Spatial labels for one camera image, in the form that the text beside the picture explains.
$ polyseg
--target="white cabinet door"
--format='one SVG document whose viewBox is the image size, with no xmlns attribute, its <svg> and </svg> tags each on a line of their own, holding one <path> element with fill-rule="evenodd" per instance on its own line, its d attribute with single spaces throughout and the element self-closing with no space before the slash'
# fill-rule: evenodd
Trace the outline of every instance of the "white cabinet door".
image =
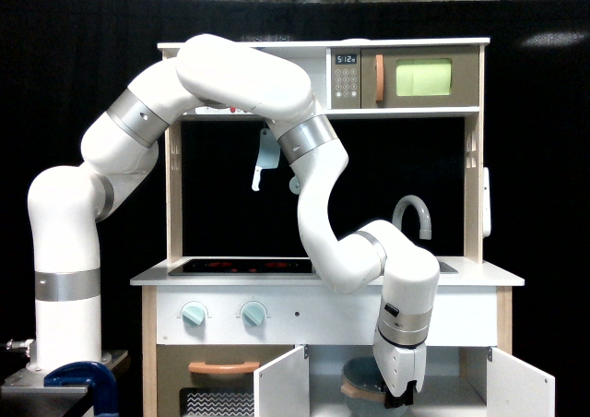
<svg viewBox="0 0 590 417">
<path fill-rule="evenodd" d="M 555 377 L 497 348 L 488 359 L 488 417 L 554 417 Z"/>
<path fill-rule="evenodd" d="M 254 371 L 254 417 L 309 417 L 310 360 L 304 346 Z"/>
</svg>

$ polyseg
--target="mint green knob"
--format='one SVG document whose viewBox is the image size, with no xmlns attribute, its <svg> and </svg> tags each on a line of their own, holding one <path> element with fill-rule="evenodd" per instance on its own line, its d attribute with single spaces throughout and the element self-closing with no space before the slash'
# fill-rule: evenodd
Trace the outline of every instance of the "mint green knob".
<svg viewBox="0 0 590 417">
<path fill-rule="evenodd" d="M 189 302 L 181 311 L 183 321 L 189 327 L 198 327 L 203 323 L 206 315 L 205 307 L 199 302 Z"/>
<path fill-rule="evenodd" d="M 248 302 L 242 307 L 242 320 L 248 327 L 257 327 L 265 321 L 266 310 L 260 302 Z"/>
</svg>

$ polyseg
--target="silver metal ring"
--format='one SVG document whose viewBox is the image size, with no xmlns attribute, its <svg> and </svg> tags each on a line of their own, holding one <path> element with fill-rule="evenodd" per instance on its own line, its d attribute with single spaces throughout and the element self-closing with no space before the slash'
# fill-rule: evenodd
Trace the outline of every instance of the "silver metal ring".
<svg viewBox="0 0 590 417">
<path fill-rule="evenodd" d="M 367 239 L 369 243 L 372 244 L 372 247 L 375 248 L 377 256 L 379 256 L 379 260 L 381 261 L 381 275 L 383 275 L 385 271 L 385 261 L 387 260 L 387 253 L 385 252 L 384 246 L 374 236 L 366 231 L 356 231 L 354 234 Z"/>
<path fill-rule="evenodd" d="M 78 272 L 35 271 L 35 299 L 70 302 L 100 295 L 100 268 Z"/>
<path fill-rule="evenodd" d="M 105 220 L 111 214 L 112 205 L 114 204 L 114 188 L 106 175 L 98 173 L 95 175 L 99 178 L 102 186 L 104 186 L 104 207 L 102 207 L 102 211 L 96 218 L 96 222 L 98 223 L 99 221 Z"/>
<path fill-rule="evenodd" d="M 170 127 L 129 89 L 123 91 L 107 114 L 133 140 L 146 148 L 150 148 Z"/>
<path fill-rule="evenodd" d="M 428 337 L 431 316 L 432 308 L 422 314 L 404 314 L 400 311 L 397 316 L 393 316 L 385 309 L 385 301 L 382 298 L 378 327 L 381 334 L 394 344 L 419 345 Z"/>
<path fill-rule="evenodd" d="M 316 115 L 302 124 L 291 128 L 278 138 L 278 145 L 283 150 L 289 165 L 320 145 L 338 138 L 328 118 Z"/>
</svg>

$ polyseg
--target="stove burner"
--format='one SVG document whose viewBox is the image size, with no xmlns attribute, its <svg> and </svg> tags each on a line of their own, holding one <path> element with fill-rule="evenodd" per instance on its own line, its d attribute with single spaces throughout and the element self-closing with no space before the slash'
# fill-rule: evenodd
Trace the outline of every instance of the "stove burner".
<svg viewBox="0 0 590 417">
<path fill-rule="evenodd" d="M 311 260 L 304 258 L 193 258 L 172 270 L 171 276 L 312 274 Z"/>
</svg>

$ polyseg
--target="sink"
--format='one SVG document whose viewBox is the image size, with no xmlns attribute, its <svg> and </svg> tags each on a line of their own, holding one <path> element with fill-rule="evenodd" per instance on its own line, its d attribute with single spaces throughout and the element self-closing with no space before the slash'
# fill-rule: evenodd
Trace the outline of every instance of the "sink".
<svg viewBox="0 0 590 417">
<path fill-rule="evenodd" d="M 439 267 L 441 269 L 441 274 L 458 274 L 459 271 L 457 271 L 455 268 L 453 268 L 450 265 L 447 265 L 444 262 L 439 261 Z"/>
</svg>

